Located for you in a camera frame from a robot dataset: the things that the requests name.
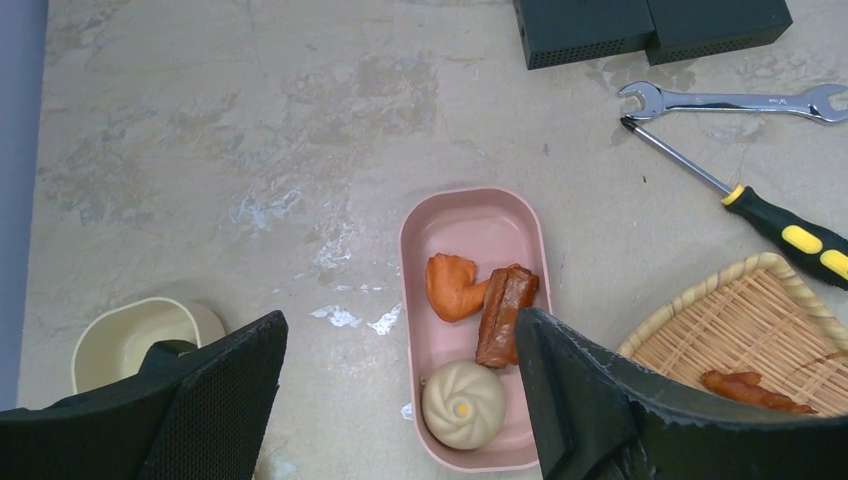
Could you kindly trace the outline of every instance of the open-end wrench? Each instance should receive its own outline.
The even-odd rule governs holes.
[[[633,120],[651,120],[671,110],[694,110],[792,113],[821,123],[838,123],[848,120],[848,110],[833,108],[830,96],[845,91],[845,85],[826,83],[798,95],[675,93],[652,83],[635,82],[619,90],[618,95],[641,97],[644,108],[626,114]]]

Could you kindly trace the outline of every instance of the beige plastic bowl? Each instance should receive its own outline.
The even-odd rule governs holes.
[[[106,312],[85,329],[74,348],[74,393],[135,375],[156,342],[185,340],[200,348],[223,336],[218,317],[193,302],[151,297]]]

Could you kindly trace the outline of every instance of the wicker plate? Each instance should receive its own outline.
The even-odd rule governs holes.
[[[618,352],[705,390],[700,375],[753,370],[821,416],[848,413],[848,330],[782,257],[761,253],[686,290]]]

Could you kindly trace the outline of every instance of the screwdriver shaft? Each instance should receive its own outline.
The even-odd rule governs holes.
[[[638,135],[639,137],[641,137],[643,140],[646,140],[648,143],[654,145],[655,147],[659,148],[660,150],[662,150],[663,152],[668,154],[670,157],[677,160],[683,166],[685,166],[685,167],[689,168],[690,170],[692,170],[693,172],[697,173],[701,178],[706,180],[713,187],[721,190],[721,192],[724,193],[725,195],[730,195],[731,193],[733,193],[733,189],[730,188],[726,183],[715,178],[709,172],[707,172],[706,170],[704,170],[703,168],[701,168],[697,164],[695,164],[695,162],[693,162],[692,160],[689,160],[688,158],[683,156],[682,153],[671,148],[667,143],[663,142],[662,140],[655,137],[653,134],[651,134],[650,132],[648,132],[644,128],[637,125],[636,122],[633,121],[632,119],[627,118],[627,117],[622,117],[621,118],[621,124],[624,125],[625,128],[627,128],[631,132],[633,132],[636,135]]]

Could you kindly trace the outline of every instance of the pink food container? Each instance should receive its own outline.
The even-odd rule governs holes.
[[[415,206],[400,233],[403,299],[409,319],[409,375],[415,429],[424,448],[442,465],[461,472],[520,470],[539,457],[517,366],[495,372],[507,394],[507,413],[498,436],[477,450],[454,450],[427,429],[421,414],[422,379],[452,360],[473,360],[480,313],[457,323],[442,321],[427,300],[424,270],[436,253],[459,255],[477,264],[475,281],[496,268],[519,263],[539,276],[534,306],[551,311],[550,282],[539,219],[512,192],[472,188],[438,193]]]

